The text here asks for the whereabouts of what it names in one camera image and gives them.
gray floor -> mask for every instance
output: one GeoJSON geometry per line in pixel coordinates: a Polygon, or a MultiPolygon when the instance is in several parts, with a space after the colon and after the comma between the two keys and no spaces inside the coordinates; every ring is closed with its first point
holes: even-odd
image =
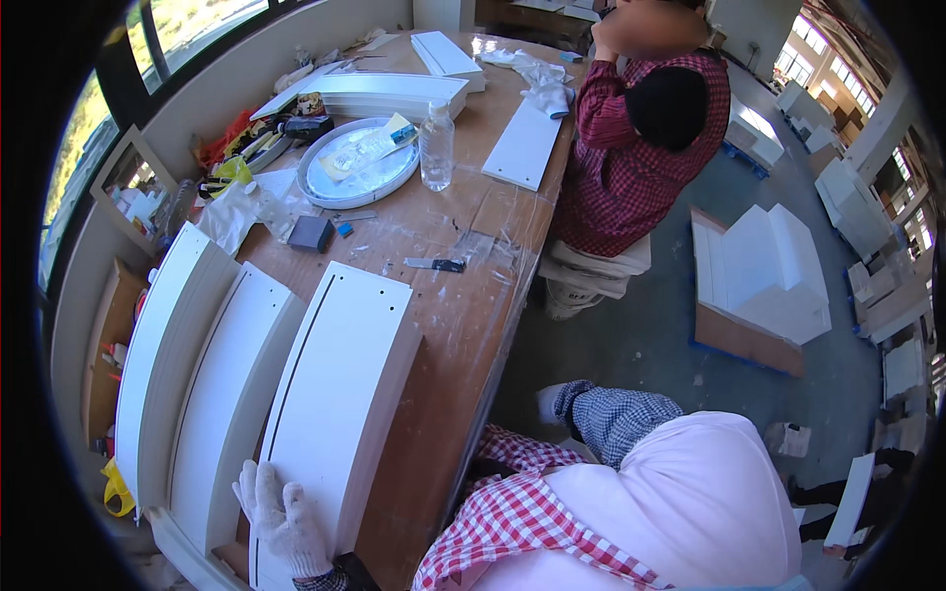
{"type": "Polygon", "coordinates": [[[567,433],[549,431],[537,421],[535,391],[584,378],[659,392],[686,412],[743,414],[760,433],[774,422],[810,427],[807,457],[774,462],[780,472],[796,474],[801,486],[814,486],[845,478],[850,460],[867,451],[881,403],[881,357],[851,332],[842,271],[857,257],[828,221],[807,153],[782,120],[775,97],[739,67],[730,65],[729,73],[732,91],[772,123],[785,145],[772,176],[760,182],[747,163],[719,152],[653,231],[653,266],[631,279],[624,299],[605,300],[566,322],[549,321],[527,308],[490,419],[537,438],[564,439],[567,433]],[[755,203],[766,210],[781,203],[811,230],[831,300],[832,330],[805,345],[803,379],[689,344],[694,321],[691,203],[724,223],[735,222],[755,203]]]}

